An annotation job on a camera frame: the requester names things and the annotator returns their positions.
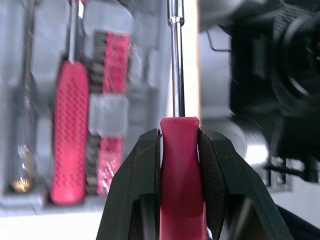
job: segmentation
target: tool case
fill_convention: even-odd
[[[12,159],[17,154],[14,132],[19,108],[16,99],[23,84],[28,2],[0,0],[0,216],[101,212],[106,196],[96,192],[87,193],[82,203],[68,206],[56,205],[50,198],[55,167],[56,93],[69,50],[71,11],[68,0],[39,0],[35,9],[30,67],[36,116],[32,145],[34,186],[22,193],[13,191],[10,186]],[[158,128],[160,120],[166,116],[171,52],[170,29],[166,24],[167,3],[88,0],[84,2],[79,20],[81,44],[76,48],[76,54],[87,67],[88,78],[94,62],[97,33],[125,34],[130,38],[125,73],[126,101],[119,101],[117,97],[95,97],[90,89],[86,129],[121,136],[121,157],[125,159],[139,136]]]

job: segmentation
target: gray plastic tray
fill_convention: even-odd
[[[90,195],[83,204],[61,207],[51,203],[49,192],[54,166],[54,109],[57,80],[68,43],[69,4],[41,0],[36,9],[31,71],[37,89],[37,123],[34,161],[35,186],[18,194],[10,191],[10,159],[17,88],[22,84],[26,0],[0,1],[0,216],[100,212],[105,197]],[[166,116],[170,71],[170,29],[167,3],[158,0],[89,0],[83,15],[84,61],[92,60],[93,33],[112,31],[131,36],[128,69],[126,157],[138,137],[159,127]]]

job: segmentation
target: screwdriver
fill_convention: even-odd
[[[24,46],[23,86],[18,97],[16,155],[12,161],[11,185],[16,192],[28,192],[33,187],[33,148],[35,137],[34,79],[31,73],[32,45],[36,0],[26,3],[26,36]]]
[[[68,61],[56,93],[54,173],[51,200],[58,205],[81,203],[86,194],[85,159],[89,82],[86,67],[76,61],[79,1],[70,2]]]
[[[182,26],[183,0],[168,0],[171,27],[173,116],[161,120],[160,240],[205,240],[207,224],[197,152],[199,120],[185,117]]]

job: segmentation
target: clamp jaw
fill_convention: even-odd
[[[202,128],[196,137],[212,239],[223,235],[233,240],[293,240],[263,181],[230,140]],[[158,129],[141,135],[115,174],[96,240],[164,239],[160,237],[161,198],[166,197],[161,195],[160,139]]]

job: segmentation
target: red screwdriver handle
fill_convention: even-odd
[[[55,103],[55,165],[51,199],[56,204],[77,204],[85,198],[88,102],[85,66],[79,62],[65,62]]]
[[[207,239],[195,117],[164,118],[160,240]]]

